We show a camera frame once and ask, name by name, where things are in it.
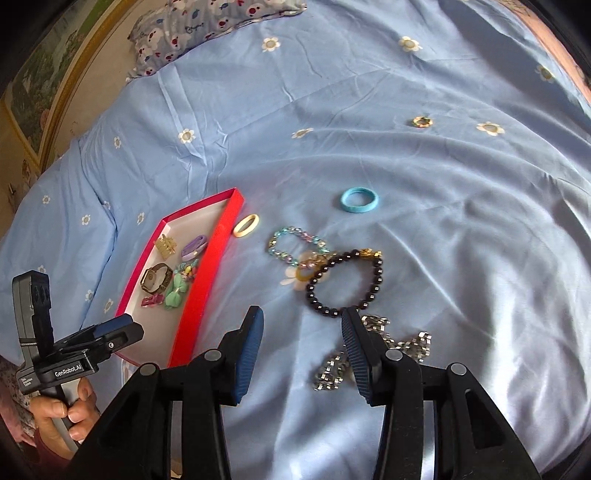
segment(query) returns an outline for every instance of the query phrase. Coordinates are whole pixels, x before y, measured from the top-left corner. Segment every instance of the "silver chain necklace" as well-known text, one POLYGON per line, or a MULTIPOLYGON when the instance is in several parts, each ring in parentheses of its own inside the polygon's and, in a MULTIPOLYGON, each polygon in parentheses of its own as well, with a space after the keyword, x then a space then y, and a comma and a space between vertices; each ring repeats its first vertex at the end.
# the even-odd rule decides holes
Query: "silver chain necklace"
MULTIPOLYGON (((388 348, 402 350, 416 362, 423 362, 431 353, 431 334, 428 332, 420 332, 418 336, 408 342, 397 342, 385 331, 386 325, 390 323, 386 317, 364 315, 361 317, 361 321, 368 332, 378 332, 388 348)), ((345 346, 342 345, 340 349, 330 353, 314 376, 314 390, 336 390, 339 388, 339 384, 350 369, 349 357, 346 352, 345 346)))

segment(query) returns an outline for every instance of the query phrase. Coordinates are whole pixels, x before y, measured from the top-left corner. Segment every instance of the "wristwatch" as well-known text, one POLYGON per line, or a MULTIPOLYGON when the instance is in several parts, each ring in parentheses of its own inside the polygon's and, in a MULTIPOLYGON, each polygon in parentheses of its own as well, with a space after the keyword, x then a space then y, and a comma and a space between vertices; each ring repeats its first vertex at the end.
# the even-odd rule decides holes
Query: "wristwatch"
POLYGON ((142 277, 140 285, 144 292, 149 293, 150 295, 157 295, 158 293, 164 293, 166 291, 172 279, 172 268, 170 268, 166 263, 159 263, 158 265, 154 265, 144 272, 144 276, 142 277), (157 273, 163 268, 165 269, 164 279, 162 280, 162 283, 157 286, 157 273))

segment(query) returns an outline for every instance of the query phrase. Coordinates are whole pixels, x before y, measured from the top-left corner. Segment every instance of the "hair accessory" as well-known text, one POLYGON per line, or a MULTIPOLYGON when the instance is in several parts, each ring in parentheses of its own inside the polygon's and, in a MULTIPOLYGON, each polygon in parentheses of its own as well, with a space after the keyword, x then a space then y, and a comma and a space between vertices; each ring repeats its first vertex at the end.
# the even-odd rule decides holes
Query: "hair accessory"
POLYGON ((199 235, 197 238, 191 240, 181 251, 181 260, 183 262, 190 262, 194 258, 197 258, 203 250, 207 247, 207 237, 205 235, 199 235))
POLYGON ((411 120, 411 124, 413 127, 427 128, 433 125, 433 120, 427 116, 416 116, 411 120))
POLYGON ((380 285, 383 282, 382 273, 384 270, 382 269, 382 264, 384 261, 382 260, 381 255, 382 252, 380 251, 374 252, 370 248, 364 248, 361 251, 351 250, 351 252, 345 252, 342 255, 335 255, 332 257, 330 260, 328 260, 326 265, 322 265, 319 270, 314 275, 312 275, 312 278, 306 285, 306 298, 308 299, 310 306, 324 316, 338 317, 340 315, 341 309, 331 309, 330 307, 322 305, 318 301, 315 292, 316 284, 318 283, 318 280, 321 279, 326 272, 328 272, 329 268, 332 268, 336 264, 342 262, 348 262, 349 260, 357 260, 358 258, 361 258, 363 260, 370 260, 374 266, 374 280, 369 286, 369 290, 365 297, 362 298, 357 305, 355 305, 355 307, 359 310, 365 310, 367 307, 369 307, 369 302, 375 300, 375 296, 379 292, 380 285))
POLYGON ((161 305, 164 303, 164 295, 161 293, 157 293, 156 295, 150 295, 142 299, 142 307, 154 307, 156 305, 161 305))
POLYGON ((162 255, 162 258, 165 260, 168 260, 171 255, 176 253, 177 243, 172 238, 164 234, 162 234, 162 237, 158 238, 158 240, 154 242, 154 245, 156 245, 160 255, 162 255))
POLYGON ((277 230, 269 240, 267 247, 267 252, 269 253, 269 255, 272 255, 273 257, 278 258, 279 260, 283 260, 285 263, 290 264, 292 267, 298 268, 316 268, 317 266, 326 263, 329 257, 334 254, 330 252, 330 250, 326 246, 326 242, 322 240, 320 237, 310 235, 309 233, 304 232, 301 228, 296 228, 294 226, 285 226, 277 230), (298 236, 302 240, 310 244, 314 244, 314 246, 316 247, 316 252, 312 256, 312 258, 303 262, 298 262, 296 258, 293 255, 290 255, 288 252, 282 252, 276 249, 277 240, 279 240, 279 237, 281 237, 282 235, 286 235, 288 233, 298 236))
POLYGON ((378 194, 375 193, 373 190, 366 189, 365 187, 354 187, 352 189, 347 190, 344 194, 340 197, 340 205, 343 210, 346 212, 351 213, 365 213, 370 210, 373 210, 378 205, 378 194), (362 193, 367 195, 371 200, 369 203, 365 205, 350 205, 347 203, 347 199, 353 195, 354 193, 362 193))
POLYGON ((183 296, 181 293, 187 293, 189 289, 189 284, 187 279, 183 277, 180 273, 175 274, 173 278, 173 285, 172 289, 166 293, 166 299, 164 300, 164 304, 170 308, 177 308, 181 305, 183 301, 183 296))
POLYGON ((150 295, 156 295, 158 293, 163 293, 166 290, 166 288, 170 284, 170 281, 172 280, 172 277, 172 269, 166 263, 159 263, 158 265, 154 265, 153 267, 148 268, 144 272, 142 280, 140 281, 140 285, 144 292, 147 292, 150 295), (156 286, 157 272, 163 268, 165 269, 164 278, 162 280, 162 283, 156 286))
POLYGON ((234 227, 234 230, 232 233, 234 234, 234 236, 236 238, 246 236, 256 228, 256 226, 258 225, 258 222, 259 222, 259 216, 256 213, 253 213, 253 214, 243 218, 242 220, 240 220, 238 222, 238 224, 234 227), (246 228, 244 228, 248 222, 252 222, 252 223, 249 226, 247 226, 246 228))

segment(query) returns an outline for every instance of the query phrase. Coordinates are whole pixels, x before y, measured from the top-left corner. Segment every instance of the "beaded bracelet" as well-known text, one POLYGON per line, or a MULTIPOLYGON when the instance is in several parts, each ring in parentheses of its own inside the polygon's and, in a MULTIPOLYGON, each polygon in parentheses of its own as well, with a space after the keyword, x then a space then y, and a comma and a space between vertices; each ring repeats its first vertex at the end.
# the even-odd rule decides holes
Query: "beaded bracelet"
POLYGON ((328 249, 328 247, 326 246, 326 242, 324 240, 322 240, 318 236, 310 235, 308 232, 304 232, 301 228, 296 228, 295 226, 285 226, 277 230, 269 240, 267 247, 267 252, 270 255, 272 255, 275 258, 278 258, 279 260, 283 260, 285 263, 290 264, 292 267, 298 268, 316 268, 319 265, 325 264, 330 258, 330 256, 333 255, 331 254, 330 249, 328 249), (288 252, 282 252, 276 249, 279 237, 281 237, 282 235, 286 235, 288 233, 298 236, 302 240, 316 246, 316 252, 312 256, 312 258, 302 262, 298 262, 296 258, 288 252))
POLYGON ((384 270, 382 269, 382 264, 384 263, 384 261, 382 260, 382 252, 374 252, 370 248, 364 248, 361 251, 351 250, 351 252, 345 252, 341 255, 337 254, 331 257, 331 259, 328 260, 328 263, 322 265, 319 268, 318 272, 312 275, 312 278, 308 281, 308 284, 306 285, 306 298, 308 299, 310 306, 314 310, 327 317, 338 317, 340 315, 342 309, 332 309, 319 302, 319 300, 316 298, 316 284, 322 278, 322 276, 326 272, 328 272, 329 268, 334 267, 336 264, 348 262, 349 260, 356 260, 358 258, 372 261, 372 264, 374 266, 374 280, 370 285, 365 297, 362 298, 361 301, 354 306, 359 310, 365 310, 367 307, 369 307, 369 302, 375 300, 375 295, 377 292, 379 292, 380 284, 384 280, 382 278, 382 273, 384 272, 384 270))

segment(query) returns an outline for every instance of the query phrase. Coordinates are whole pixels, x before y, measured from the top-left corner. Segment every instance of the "pillow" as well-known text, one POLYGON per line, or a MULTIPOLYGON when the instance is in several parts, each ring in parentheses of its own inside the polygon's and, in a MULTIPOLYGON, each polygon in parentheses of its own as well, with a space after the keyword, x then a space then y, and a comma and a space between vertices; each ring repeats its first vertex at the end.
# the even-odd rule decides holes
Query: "pillow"
POLYGON ((132 77, 152 75, 201 43, 269 18, 297 15, 305 0, 168 0, 135 23, 129 39, 137 64, 132 77))

